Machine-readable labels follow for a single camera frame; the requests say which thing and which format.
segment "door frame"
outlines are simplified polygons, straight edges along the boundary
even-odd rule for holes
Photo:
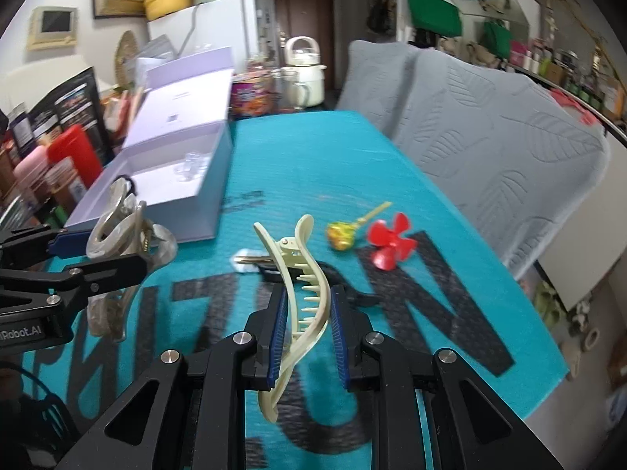
[[[340,26],[340,21],[341,21],[341,1],[340,0],[333,0],[333,56],[335,56],[335,79],[333,80],[333,86],[335,86],[335,89],[341,89],[342,87],[342,76],[341,76],[341,72],[342,72],[342,27]],[[277,6],[276,6],[276,2],[275,0],[272,0],[272,13],[273,13],[273,19],[272,19],[272,23],[274,24],[273,26],[273,33],[272,33],[272,37],[273,37],[273,42],[274,42],[274,49],[278,54],[281,54],[281,48],[279,47],[279,41],[278,41],[278,31],[277,31]]]

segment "wall-mounted monitor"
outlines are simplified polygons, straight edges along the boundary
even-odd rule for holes
[[[28,33],[29,51],[76,45],[78,9],[37,7],[31,16]]]

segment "red bottle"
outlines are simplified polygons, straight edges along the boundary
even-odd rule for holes
[[[48,159],[51,163],[71,157],[78,174],[87,188],[102,173],[102,164],[85,134],[83,126],[73,125],[48,147]]]

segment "red flower-shaped toy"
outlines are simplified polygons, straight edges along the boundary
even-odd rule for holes
[[[411,228],[409,218],[402,212],[394,216],[394,229],[389,229],[383,220],[375,221],[368,229],[368,242],[377,246],[372,253],[372,263],[378,269],[390,271],[396,268],[396,261],[405,261],[418,243],[414,239],[404,239],[401,233]]]

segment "wooden door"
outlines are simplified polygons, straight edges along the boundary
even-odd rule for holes
[[[325,88],[333,89],[335,84],[333,0],[275,0],[275,7],[280,38],[306,36],[318,42],[322,65],[327,66]],[[280,40],[279,45],[285,42],[286,40]],[[306,43],[298,42],[294,45],[295,49],[299,47],[306,47]],[[283,47],[280,48],[279,56],[281,65],[285,65]]]

